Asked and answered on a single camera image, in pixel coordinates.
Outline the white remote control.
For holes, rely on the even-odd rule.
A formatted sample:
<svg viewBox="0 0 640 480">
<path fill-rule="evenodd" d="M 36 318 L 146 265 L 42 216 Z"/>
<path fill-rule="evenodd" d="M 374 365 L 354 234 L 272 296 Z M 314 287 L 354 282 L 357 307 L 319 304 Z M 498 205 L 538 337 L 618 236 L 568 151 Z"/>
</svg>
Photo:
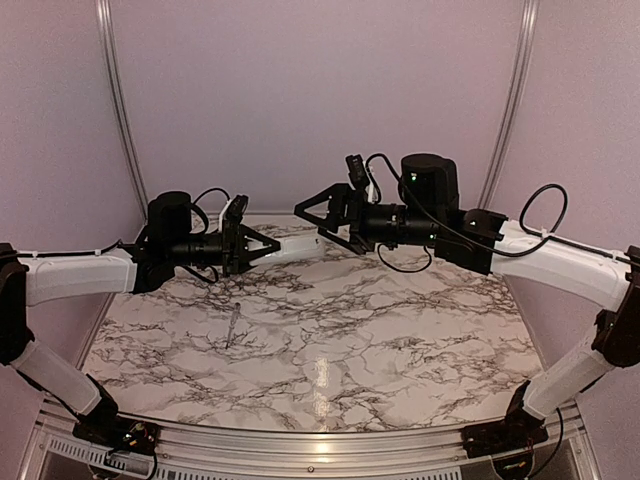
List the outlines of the white remote control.
<svg viewBox="0 0 640 480">
<path fill-rule="evenodd" d="M 291 263 L 322 257 L 325 242 L 317 235 L 292 236 L 279 239 L 280 249 L 256 260 L 257 265 Z"/>
</svg>

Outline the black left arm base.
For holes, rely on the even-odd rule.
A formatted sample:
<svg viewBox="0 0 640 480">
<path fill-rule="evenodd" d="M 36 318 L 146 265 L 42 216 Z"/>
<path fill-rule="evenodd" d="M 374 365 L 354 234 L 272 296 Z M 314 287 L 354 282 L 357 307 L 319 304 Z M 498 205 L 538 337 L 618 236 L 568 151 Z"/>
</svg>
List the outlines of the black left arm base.
<svg viewBox="0 0 640 480">
<path fill-rule="evenodd" d="M 115 402 L 102 399 L 90 413 L 79 416 L 72 435 L 115 452 L 153 456 L 159 426 L 153 422 L 123 417 Z"/>
</svg>

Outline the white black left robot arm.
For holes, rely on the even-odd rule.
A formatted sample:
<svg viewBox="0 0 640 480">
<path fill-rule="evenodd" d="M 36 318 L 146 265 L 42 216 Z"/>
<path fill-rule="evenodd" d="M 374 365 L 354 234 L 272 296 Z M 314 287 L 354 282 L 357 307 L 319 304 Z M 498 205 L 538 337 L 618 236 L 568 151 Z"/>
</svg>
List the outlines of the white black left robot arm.
<svg viewBox="0 0 640 480">
<path fill-rule="evenodd" d="M 160 194 L 148 205 L 147 223 L 135 242 L 87 252 L 37 253 L 1 246 L 1 363 L 35 388 L 56 397 L 106 445 L 125 438 L 126 423 L 112 396 L 90 376 L 35 339 L 27 310 L 48 301 L 102 293 L 149 293 L 177 268 L 216 277 L 242 274 L 281 244 L 243 223 L 245 195 L 229 200 L 216 231 L 194 231 L 192 217 L 208 219 L 181 191 Z"/>
</svg>

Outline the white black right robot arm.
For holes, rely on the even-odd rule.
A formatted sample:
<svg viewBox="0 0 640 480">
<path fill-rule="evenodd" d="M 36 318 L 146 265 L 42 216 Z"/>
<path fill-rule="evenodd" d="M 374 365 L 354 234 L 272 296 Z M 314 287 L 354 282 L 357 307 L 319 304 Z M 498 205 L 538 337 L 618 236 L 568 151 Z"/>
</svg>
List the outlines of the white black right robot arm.
<svg viewBox="0 0 640 480">
<path fill-rule="evenodd" d="M 346 159 L 349 180 L 297 204 L 297 217 L 319 234 L 363 255 L 385 246 L 420 246 L 441 260 L 482 275 L 545 284 L 600 306 L 596 331 L 514 393 L 495 438 L 515 448 L 561 403 L 616 368 L 639 362 L 639 250 L 604 250 L 535 230 L 524 219 L 459 206 L 457 167 L 436 154 L 404 157 L 393 170 L 399 204 L 371 200 L 379 186 L 359 155 Z"/>
</svg>

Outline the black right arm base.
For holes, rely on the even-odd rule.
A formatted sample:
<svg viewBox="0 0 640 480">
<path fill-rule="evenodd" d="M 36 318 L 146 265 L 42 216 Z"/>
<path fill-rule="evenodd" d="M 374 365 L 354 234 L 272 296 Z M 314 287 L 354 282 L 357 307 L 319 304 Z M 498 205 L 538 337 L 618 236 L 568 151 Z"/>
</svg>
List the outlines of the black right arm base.
<svg viewBox="0 0 640 480">
<path fill-rule="evenodd" d="M 503 419 L 464 427 L 461 435 L 469 458 L 527 449 L 549 439 L 544 421 L 527 413 L 522 401 L 511 403 Z"/>
</svg>

